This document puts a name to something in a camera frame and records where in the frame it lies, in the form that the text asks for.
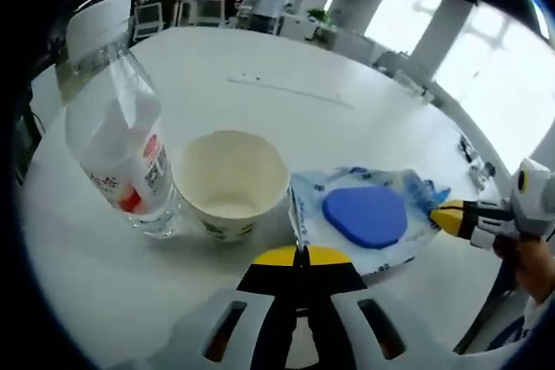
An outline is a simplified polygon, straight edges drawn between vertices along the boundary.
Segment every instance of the cup rim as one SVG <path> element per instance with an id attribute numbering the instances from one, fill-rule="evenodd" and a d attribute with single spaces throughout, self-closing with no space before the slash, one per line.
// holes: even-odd
<path id="1" fill-rule="evenodd" d="M 273 200 L 272 203 L 268 205 L 268 208 L 266 208 L 262 211 L 258 211 L 256 214 L 253 214 L 252 216 L 249 216 L 249 217 L 225 217 L 225 216 L 218 216 L 218 217 L 226 219 L 226 220 L 248 220 L 248 219 L 263 216 L 265 213 L 271 211 L 273 208 L 275 208 L 278 205 L 279 201 L 281 201 L 281 199 L 285 196 L 285 194 L 287 193 L 287 190 L 289 189 L 289 187 L 291 185 L 291 171 L 290 171 L 289 167 L 287 166 L 287 164 L 285 163 L 284 157 L 279 152 L 279 150 L 276 146 L 274 146 L 271 142 L 269 142 L 268 140 L 266 140 L 266 138 L 264 138 L 262 136 L 259 136 L 255 133 L 246 132 L 246 131 L 243 131 L 243 130 L 226 129 L 226 130 L 216 130 L 214 132 L 211 132 L 211 133 L 208 133 L 208 134 L 203 134 L 202 136 L 199 136 L 198 138 L 193 139 L 191 142 L 189 142 L 186 145 L 184 145 L 183 147 L 181 147 L 180 153 L 179 153 L 179 159 L 181 159 L 183 157 L 183 153 L 193 143 L 198 142 L 202 139 L 205 139 L 208 136 L 212 136 L 212 135 L 217 134 L 217 133 L 240 133 L 240 134 L 245 134 L 245 135 L 248 135 L 248 136 L 252 136 L 252 137 L 254 137 L 258 140 L 262 140 L 266 145 L 272 147 L 274 149 L 274 151 L 276 151 L 276 154 L 279 156 L 279 160 L 282 163 L 283 167 L 285 168 L 285 174 L 286 174 L 287 179 L 284 181 L 283 189 L 279 192 L 276 199 Z M 173 181 L 174 188 L 177 191 L 177 193 L 180 195 L 180 197 L 182 197 L 195 210 L 199 210 L 200 212 L 206 214 L 207 216 L 214 217 L 212 214 L 210 214 L 210 213 L 206 212 L 205 210 L 203 210 L 202 208 L 198 207 L 193 201 L 191 201 L 190 198 L 187 198 L 185 196 L 185 193 L 180 189 L 177 181 L 175 180 L 175 175 L 173 173 L 174 169 L 175 169 L 175 164 L 172 163 L 172 181 Z"/>

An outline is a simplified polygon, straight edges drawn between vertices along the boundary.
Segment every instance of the qr code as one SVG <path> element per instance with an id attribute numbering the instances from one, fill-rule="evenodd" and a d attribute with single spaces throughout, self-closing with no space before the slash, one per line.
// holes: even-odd
<path id="1" fill-rule="evenodd" d="M 162 149 L 160 150 L 160 153 L 158 153 L 158 165 L 160 165 L 160 169 L 162 171 L 166 170 L 166 165 L 167 165 L 167 156 L 166 156 L 166 148 L 162 147 Z"/>
<path id="2" fill-rule="evenodd" d="M 153 164 L 153 167 L 145 177 L 148 187 L 150 188 L 150 191 L 153 192 L 153 194 L 155 194 L 158 191 L 158 187 L 160 186 L 161 179 L 162 179 L 162 174 L 160 172 L 160 169 L 156 164 Z"/>

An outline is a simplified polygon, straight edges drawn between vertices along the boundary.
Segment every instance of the bottle label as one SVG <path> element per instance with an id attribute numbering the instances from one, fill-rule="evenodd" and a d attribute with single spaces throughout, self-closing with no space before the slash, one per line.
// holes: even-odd
<path id="1" fill-rule="evenodd" d="M 157 211 L 167 201 L 172 186 L 166 148 L 156 133 L 149 135 L 141 152 L 109 171 L 86 166 L 83 170 L 115 209 L 128 214 Z"/>

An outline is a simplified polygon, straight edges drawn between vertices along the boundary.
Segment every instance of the human hand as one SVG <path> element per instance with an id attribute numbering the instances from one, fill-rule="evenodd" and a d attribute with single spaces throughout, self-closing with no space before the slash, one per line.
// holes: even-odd
<path id="1" fill-rule="evenodd" d="M 506 260 L 505 253 L 497 248 L 494 250 Z M 549 246 L 543 239 L 519 241 L 516 243 L 516 256 L 517 282 L 538 305 L 543 303 L 555 289 L 555 259 Z"/>

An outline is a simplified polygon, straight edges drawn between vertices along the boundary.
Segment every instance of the desk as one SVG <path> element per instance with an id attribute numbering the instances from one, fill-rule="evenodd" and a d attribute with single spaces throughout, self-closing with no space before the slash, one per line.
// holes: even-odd
<path id="1" fill-rule="evenodd" d="M 477 198 L 456 150 L 456 126 L 358 62 L 232 29 L 171 28 L 133 51 L 161 93 L 169 151 L 214 130 L 241 129 L 267 138 L 292 171 L 414 168 L 452 186 L 454 198 Z M 287 91 L 228 81 L 245 71 L 286 83 Z M 220 246 L 194 230 L 148 239 L 88 182 L 64 136 L 59 114 L 26 178 L 23 233 L 49 305 L 102 367 L 153 354 L 183 314 L 216 289 L 234 287 L 262 250 L 293 243 L 284 206 L 242 245 Z M 499 265 L 491 253 L 440 234 L 412 263 L 369 282 L 382 281 L 453 348 Z"/>

